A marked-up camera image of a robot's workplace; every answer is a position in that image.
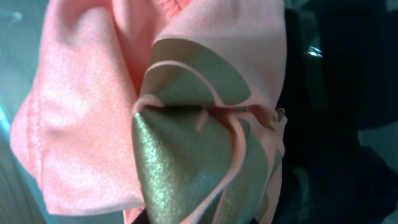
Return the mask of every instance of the pink fabric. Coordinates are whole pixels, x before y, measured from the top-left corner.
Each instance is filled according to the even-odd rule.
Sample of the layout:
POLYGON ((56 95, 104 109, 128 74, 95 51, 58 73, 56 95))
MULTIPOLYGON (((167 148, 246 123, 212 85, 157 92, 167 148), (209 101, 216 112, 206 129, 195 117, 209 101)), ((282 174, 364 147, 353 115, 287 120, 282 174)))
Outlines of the pink fabric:
MULTIPOLYGON (((192 40, 222 56, 252 93, 234 106, 250 106, 262 125, 269 124, 284 80, 283 10, 280 0, 51 1, 34 85, 11 129, 14 154, 37 180, 47 210, 125 210, 131 223, 143 209, 131 120, 155 39, 192 40)), ((229 119, 238 130, 236 118, 229 119)), ((257 134, 264 148, 275 137, 257 134)), ((230 170, 184 223, 198 220, 237 172, 230 170)))
POLYGON ((50 213, 144 204, 131 108, 153 40, 179 10, 173 0, 50 1, 34 85, 11 130, 50 213))

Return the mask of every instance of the dark fabric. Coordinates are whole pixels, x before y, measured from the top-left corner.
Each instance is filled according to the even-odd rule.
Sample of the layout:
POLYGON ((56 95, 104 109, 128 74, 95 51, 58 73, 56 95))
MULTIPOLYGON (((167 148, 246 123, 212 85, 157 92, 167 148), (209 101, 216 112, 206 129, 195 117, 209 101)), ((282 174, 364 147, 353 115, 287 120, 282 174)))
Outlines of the dark fabric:
POLYGON ((318 0, 286 10, 285 20, 287 66, 278 107, 286 109, 289 121, 310 110, 346 129, 375 128, 398 120, 398 105, 393 103, 398 101, 398 12, 387 12, 380 0, 318 0), (309 32, 303 22, 309 12, 316 15, 319 35, 309 32), (323 83, 318 85, 325 88, 326 111, 311 105, 314 96, 305 80, 305 54, 317 38, 323 57, 315 58, 313 67, 322 61, 323 83))
MULTIPOLYGON (((141 214, 131 224, 150 224, 147 210, 144 209, 141 214)), ((248 224, 259 224, 254 218, 248 224)))
POLYGON ((304 142, 286 146, 273 223, 381 223, 396 209, 398 175, 372 149, 348 138, 304 142))

